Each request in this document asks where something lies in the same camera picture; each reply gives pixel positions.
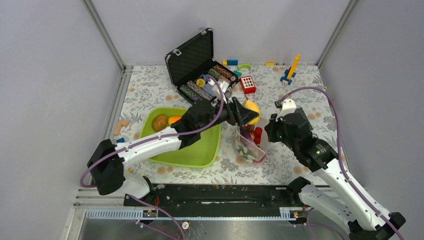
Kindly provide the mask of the brown kiwi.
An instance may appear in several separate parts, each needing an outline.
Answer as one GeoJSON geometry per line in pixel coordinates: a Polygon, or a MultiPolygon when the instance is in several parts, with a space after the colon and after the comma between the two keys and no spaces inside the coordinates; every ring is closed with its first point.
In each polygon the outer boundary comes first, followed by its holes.
{"type": "Polygon", "coordinates": [[[160,132],[168,126],[168,116],[164,114],[157,115],[151,123],[151,127],[155,132],[160,132]]]}

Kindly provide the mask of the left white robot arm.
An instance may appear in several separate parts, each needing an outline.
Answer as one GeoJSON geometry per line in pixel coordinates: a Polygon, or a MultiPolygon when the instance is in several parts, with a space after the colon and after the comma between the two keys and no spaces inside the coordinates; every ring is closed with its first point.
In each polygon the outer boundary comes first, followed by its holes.
{"type": "Polygon", "coordinates": [[[110,139],[99,143],[79,184],[84,183],[87,174],[91,175],[99,195],[106,196],[116,191],[136,198],[142,205],[148,206],[155,200],[155,192],[146,178],[137,178],[128,173],[133,165],[157,155],[181,150],[201,139],[201,132],[223,122],[240,127],[259,117],[259,113],[243,106],[233,97],[228,100],[221,88],[219,105],[200,99],[182,115],[181,119],[152,135],[132,142],[113,144],[110,139]]]}

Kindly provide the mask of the yellow lemon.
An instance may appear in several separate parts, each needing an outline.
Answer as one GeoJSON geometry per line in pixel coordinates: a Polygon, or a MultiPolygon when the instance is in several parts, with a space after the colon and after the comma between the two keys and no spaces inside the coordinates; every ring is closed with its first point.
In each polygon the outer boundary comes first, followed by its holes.
{"type": "Polygon", "coordinates": [[[248,125],[255,125],[255,124],[257,124],[257,123],[260,121],[260,118],[261,118],[261,110],[260,110],[259,106],[258,106],[256,103],[254,103],[252,100],[250,100],[250,99],[246,99],[246,100],[242,103],[242,105],[243,105],[245,108],[247,108],[247,109],[249,109],[249,110],[251,110],[251,111],[254,111],[254,112],[258,113],[258,116],[257,116],[256,118],[254,118],[253,120],[251,120],[251,121],[248,123],[248,125]]]}

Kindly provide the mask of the green avocado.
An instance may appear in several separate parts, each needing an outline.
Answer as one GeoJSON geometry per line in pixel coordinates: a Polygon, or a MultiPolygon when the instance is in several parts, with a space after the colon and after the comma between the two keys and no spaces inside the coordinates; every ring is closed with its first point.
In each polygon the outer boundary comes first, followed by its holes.
{"type": "Polygon", "coordinates": [[[253,160],[260,160],[262,158],[261,149],[258,148],[256,145],[249,147],[239,142],[235,144],[235,148],[237,150],[237,153],[242,158],[249,160],[251,162],[253,162],[253,160]]]}

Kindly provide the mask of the purple eggplant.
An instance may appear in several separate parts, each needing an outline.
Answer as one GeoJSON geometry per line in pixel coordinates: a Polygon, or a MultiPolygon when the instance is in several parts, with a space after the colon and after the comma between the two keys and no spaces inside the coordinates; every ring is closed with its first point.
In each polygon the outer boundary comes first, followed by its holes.
{"type": "Polygon", "coordinates": [[[251,137],[251,134],[244,127],[240,128],[240,135],[240,141],[245,146],[251,147],[255,145],[254,139],[251,137]]]}

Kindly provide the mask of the orange mango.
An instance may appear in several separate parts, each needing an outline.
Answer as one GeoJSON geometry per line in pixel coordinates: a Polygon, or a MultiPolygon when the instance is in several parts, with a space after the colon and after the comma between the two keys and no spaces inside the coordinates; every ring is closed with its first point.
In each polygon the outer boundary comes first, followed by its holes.
{"type": "Polygon", "coordinates": [[[179,121],[182,117],[181,116],[170,116],[168,118],[168,125],[171,126],[172,124],[176,123],[177,121],[179,121]]]}

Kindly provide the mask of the clear zip top bag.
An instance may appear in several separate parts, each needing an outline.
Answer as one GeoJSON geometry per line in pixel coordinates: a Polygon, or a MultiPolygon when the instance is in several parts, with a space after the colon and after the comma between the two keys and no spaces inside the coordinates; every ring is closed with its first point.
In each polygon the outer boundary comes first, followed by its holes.
{"type": "Polygon", "coordinates": [[[268,121],[260,117],[254,125],[245,125],[242,129],[235,129],[235,149],[238,155],[250,164],[259,164],[266,158],[266,152],[271,143],[265,126],[268,121]]]}

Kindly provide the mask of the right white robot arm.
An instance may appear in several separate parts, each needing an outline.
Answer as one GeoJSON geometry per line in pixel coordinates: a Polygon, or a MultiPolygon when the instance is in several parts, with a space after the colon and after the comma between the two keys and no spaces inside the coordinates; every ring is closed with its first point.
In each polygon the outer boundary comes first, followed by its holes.
{"type": "Polygon", "coordinates": [[[406,223],[399,212],[379,204],[344,168],[338,154],[323,139],[312,133],[308,118],[292,99],[275,102],[279,113],[269,119],[265,131],[271,143],[283,143],[295,158],[327,183],[338,195],[337,201],[303,177],[289,185],[287,201],[315,208],[338,224],[351,240],[388,240],[406,223]]]}

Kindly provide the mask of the red apple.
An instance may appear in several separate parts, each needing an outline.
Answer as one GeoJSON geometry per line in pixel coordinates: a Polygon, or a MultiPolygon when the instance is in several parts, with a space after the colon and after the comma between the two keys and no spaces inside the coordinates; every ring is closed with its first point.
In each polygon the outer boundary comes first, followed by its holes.
{"type": "Polygon", "coordinates": [[[265,159],[265,156],[264,156],[264,157],[262,157],[261,159],[254,159],[254,160],[253,160],[253,163],[261,163],[261,162],[263,162],[263,161],[264,161],[264,159],[265,159]]]}

